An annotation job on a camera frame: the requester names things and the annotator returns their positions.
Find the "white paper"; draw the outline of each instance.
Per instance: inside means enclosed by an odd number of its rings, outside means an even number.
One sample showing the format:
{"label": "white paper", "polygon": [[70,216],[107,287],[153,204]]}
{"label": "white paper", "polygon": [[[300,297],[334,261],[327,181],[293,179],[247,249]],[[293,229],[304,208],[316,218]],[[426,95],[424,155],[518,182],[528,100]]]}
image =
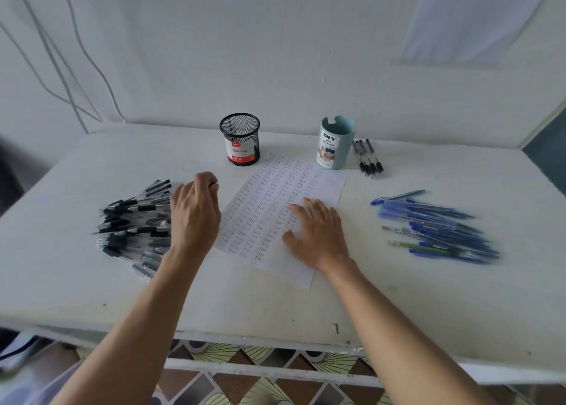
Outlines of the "white paper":
{"label": "white paper", "polygon": [[293,258],[281,239],[286,230],[300,232],[289,204],[306,196],[335,206],[344,183],[340,172],[270,153],[223,210],[215,247],[308,289],[315,271]]}
{"label": "white paper", "polygon": [[494,65],[541,0],[421,0],[403,45],[409,62]]}

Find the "tile floor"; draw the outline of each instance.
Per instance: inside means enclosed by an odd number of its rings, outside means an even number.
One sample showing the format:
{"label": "tile floor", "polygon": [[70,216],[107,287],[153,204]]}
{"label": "tile floor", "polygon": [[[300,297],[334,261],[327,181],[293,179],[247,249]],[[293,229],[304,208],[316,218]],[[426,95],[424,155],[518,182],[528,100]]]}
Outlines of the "tile floor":
{"label": "tile floor", "polygon": [[[0,405],[47,405],[88,351],[55,343],[14,374],[0,376]],[[234,344],[174,341],[170,357],[374,376],[356,356]],[[486,386],[499,405],[565,405],[566,387]],[[269,395],[279,405],[392,405],[382,388],[273,380],[264,377],[164,369],[151,405],[251,405]]]}

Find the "white table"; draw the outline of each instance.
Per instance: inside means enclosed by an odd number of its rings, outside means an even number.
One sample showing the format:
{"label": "white table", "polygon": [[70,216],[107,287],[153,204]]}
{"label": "white table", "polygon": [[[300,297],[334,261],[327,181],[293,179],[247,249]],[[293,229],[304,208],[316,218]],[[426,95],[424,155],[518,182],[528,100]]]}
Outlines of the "white table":
{"label": "white table", "polygon": [[[260,133],[259,141],[264,155],[315,163],[316,138]],[[556,370],[552,377],[566,380],[562,194],[518,150],[389,141],[374,146],[386,178],[372,181],[359,169],[346,169],[338,204],[361,270],[460,361]],[[157,178],[189,181],[202,170],[218,177],[222,208],[256,167],[232,165],[215,129],[119,124],[85,137],[0,219],[4,324],[107,331],[145,282],[96,247],[91,233],[98,209]],[[398,236],[381,229],[386,222],[369,202],[417,188],[429,191],[424,201],[476,215],[470,224],[485,231],[503,258],[485,267],[415,258],[389,247]],[[216,249],[191,287],[177,329],[176,337],[215,342],[339,352],[361,346],[320,273],[301,290]]]}

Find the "pen holder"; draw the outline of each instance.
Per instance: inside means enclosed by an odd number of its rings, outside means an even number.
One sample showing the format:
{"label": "pen holder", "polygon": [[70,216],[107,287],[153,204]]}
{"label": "pen holder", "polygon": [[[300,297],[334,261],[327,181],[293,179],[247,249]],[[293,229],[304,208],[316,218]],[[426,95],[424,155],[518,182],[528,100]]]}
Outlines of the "pen holder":
{"label": "pen holder", "polygon": [[236,113],[222,119],[228,160],[234,165],[253,165],[259,160],[259,119],[251,114]]}
{"label": "pen holder", "polygon": [[319,165],[329,169],[343,168],[355,134],[354,121],[337,115],[334,123],[329,123],[328,117],[325,117],[320,124],[316,153]]}

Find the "white wall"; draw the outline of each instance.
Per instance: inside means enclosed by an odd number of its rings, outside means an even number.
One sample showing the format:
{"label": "white wall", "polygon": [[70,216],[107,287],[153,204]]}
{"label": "white wall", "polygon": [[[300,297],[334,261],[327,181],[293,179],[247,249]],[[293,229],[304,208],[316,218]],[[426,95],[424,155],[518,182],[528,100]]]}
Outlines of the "white wall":
{"label": "white wall", "polygon": [[[115,119],[64,0],[31,1],[91,99]],[[562,102],[566,0],[544,1],[497,70],[391,65],[417,1],[73,0],[85,44],[135,122],[216,127],[244,111],[263,130],[315,134],[322,117],[343,114],[363,137],[516,147]],[[53,77],[25,11],[1,2],[2,18]],[[0,95],[10,123],[2,119],[0,135],[51,165],[80,128],[10,50],[0,34],[0,84],[11,88],[9,100]]]}

